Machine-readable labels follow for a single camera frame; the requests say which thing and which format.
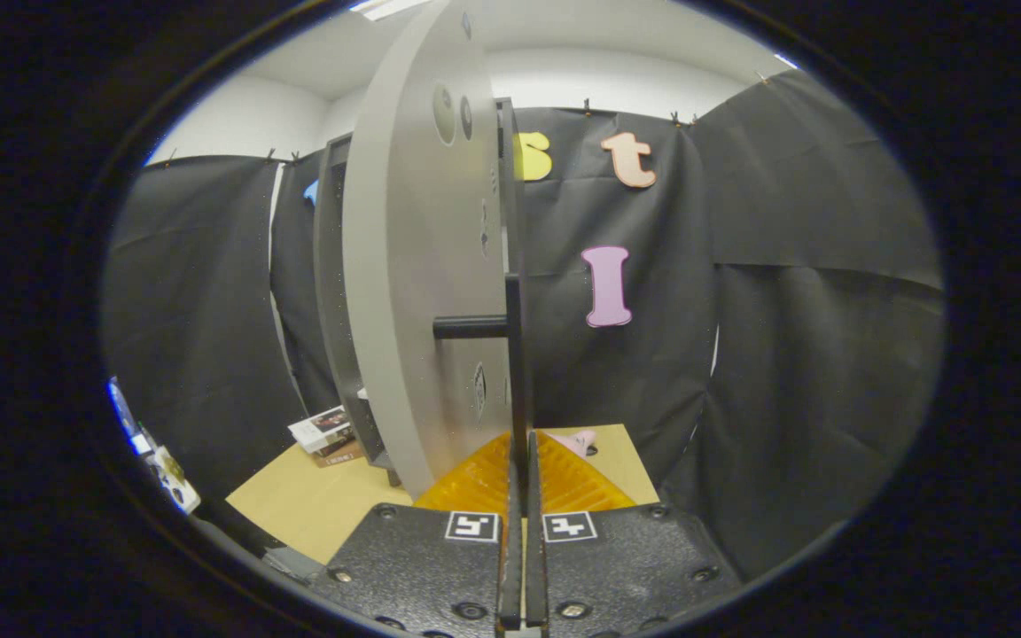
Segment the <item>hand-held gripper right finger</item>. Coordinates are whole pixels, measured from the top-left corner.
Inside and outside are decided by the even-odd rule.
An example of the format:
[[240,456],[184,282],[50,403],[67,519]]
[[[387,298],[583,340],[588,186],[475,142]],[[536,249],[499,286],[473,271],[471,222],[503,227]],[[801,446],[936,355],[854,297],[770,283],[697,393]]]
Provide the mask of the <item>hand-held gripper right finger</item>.
[[637,504],[546,432],[528,436],[524,614],[544,637],[680,631],[743,586],[697,517]]

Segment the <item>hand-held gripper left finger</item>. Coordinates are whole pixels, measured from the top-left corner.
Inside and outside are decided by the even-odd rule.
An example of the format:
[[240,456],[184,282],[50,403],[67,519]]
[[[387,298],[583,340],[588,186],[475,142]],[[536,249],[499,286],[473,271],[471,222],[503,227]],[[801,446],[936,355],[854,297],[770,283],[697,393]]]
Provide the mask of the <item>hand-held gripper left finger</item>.
[[495,436],[404,506],[371,506],[309,589],[362,626],[503,637],[521,622],[516,446]]

